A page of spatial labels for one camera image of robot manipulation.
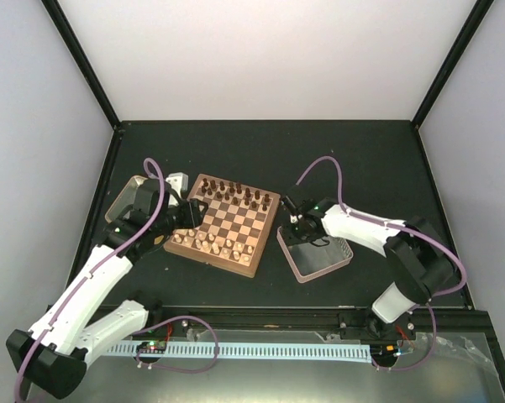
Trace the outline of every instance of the dark chessboard square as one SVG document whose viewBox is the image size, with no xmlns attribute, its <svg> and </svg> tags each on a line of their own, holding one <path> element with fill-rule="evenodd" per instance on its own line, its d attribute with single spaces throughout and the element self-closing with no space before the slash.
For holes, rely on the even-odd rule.
<svg viewBox="0 0 505 403">
<path fill-rule="evenodd" d="M 250 235 L 251 237 L 258 238 L 258 237 L 260 236 L 260 232 L 261 232 L 261 231 L 260 231 L 259 229 L 252 228 L 252 229 L 250 230 L 249 235 Z"/>
<path fill-rule="evenodd" d="M 245 243 L 246 242 L 246 239 L 248 238 L 249 236 L 244 234 L 244 233 L 240 233 L 238 236 L 237 236 L 237 242 L 239 243 Z"/>
</svg>

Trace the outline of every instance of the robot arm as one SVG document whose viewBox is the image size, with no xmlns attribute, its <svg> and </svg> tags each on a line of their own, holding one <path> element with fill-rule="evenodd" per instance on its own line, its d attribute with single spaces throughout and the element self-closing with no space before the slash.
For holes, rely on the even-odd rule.
<svg viewBox="0 0 505 403">
<path fill-rule="evenodd" d="M 166 184 L 159 216 L 148 231 L 92 270 L 148 222 L 160 192 L 159 181 L 150 179 L 139 186 L 134 203 L 105 227 L 88 261 L 53 307 L 28 332 L 15 330 L 9 336 L 6 346 L 17 370 L 35 340 L 43 337 L 24 377 L 54 397 L 68 396 L 81 383 L 89 366 L 114 344 L 144 328 L 149 320 L 159 322 L 160 303 L 138 294 L 86 327 L 110 290 L 145 253 L 161 240 L 164 242 L 175 229 L 202 224 L 207 203 L 197 199 L 183 201 L 180 196 L 187 186 L 187 176 L 169 175 Z"/>
<path fill-rule="evenodd" d="M 397 224 L 440 240 L 422 218 L 405 222 L 350 208 L 343 211 L 337 201 L 316 202 L 306 197 L 298 186 L 288 191 L 282 203 L 290 213 L 290 223 L 282 228 L 282 237 L 288 246 L 314 242 L 329 235 L 348 239 L 387 258 L 392 283 L 371 306 L 373 315 L 382 323 L 393 323 L 413 306 L 429 302 L 454 273 L 454 266 L 438 249 L 398 229 L 381 225 L 381 222 Z"/>
</svg>

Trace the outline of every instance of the wooden chessboard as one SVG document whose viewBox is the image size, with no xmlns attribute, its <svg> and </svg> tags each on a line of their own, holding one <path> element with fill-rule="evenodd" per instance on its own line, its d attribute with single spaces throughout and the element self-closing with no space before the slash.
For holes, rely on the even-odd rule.
<svg viewBox="0 0 505 403">
<path fill-rule="evenodd" d="M 201 174 L 188 200 L 192 198 L 209 205 L 203 224 L 194 229 L 176 230 L 165 243 L 165 250 L 254 277 L 280 195 Z"/>
</svg>

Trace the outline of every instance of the black tabletop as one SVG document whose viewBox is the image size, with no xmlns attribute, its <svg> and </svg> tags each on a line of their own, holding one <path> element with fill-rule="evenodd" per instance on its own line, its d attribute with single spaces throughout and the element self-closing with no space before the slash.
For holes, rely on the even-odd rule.
<svg viewBox="0 0 505 403">
<path fill-rule="evenodd" d="M 426 217 L 447 239 L 418 133 L 409 122 L 131 122 L 124 129 L 96 233 L 128 179 L 143 175 L 145 157 L 156 159 L 166 175 L 187 173 L 191 184 L 204 173 L 283 194 L 312 161 L 328 154 L 342 166 L 347 204 L 382 217 Z M 334 197 L 336 181 L 334 166 L 323 162 L 304 185 L 317 198 Z M 392 283 L 386 260 L 354 243 L 348 266 L 298 283 L 276 241 L 283 219 L 279 209 L 253 279 L 159 249 L 138 262 L 105 303 L 119 304 L 143 290 L 166 306 L 369 306 Z M 464 299 L 457 293 L 434 299 L 434 305 L 463 306 Z"/>
</svg>

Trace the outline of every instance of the white panel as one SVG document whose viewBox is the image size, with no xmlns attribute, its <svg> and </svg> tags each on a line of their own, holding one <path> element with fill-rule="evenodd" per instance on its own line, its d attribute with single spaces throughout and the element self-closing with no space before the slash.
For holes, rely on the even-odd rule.
<svg viewBox="0 0 505 403">
<path fill-rule="evenodd" d="M 495 2 L 423 125 L 476 306 L 505 358 L 505 0 Z"/>
<path fill-rule="evenodd" d="M 474 0 L 61 0 L 121 119 L 410 119 Z"/>
<path fill-rule="evenodd" d="M 41 2 L 0 1 L 0 402 L 6 338 L 63 291 L 111 133 Z"/>
</svg>

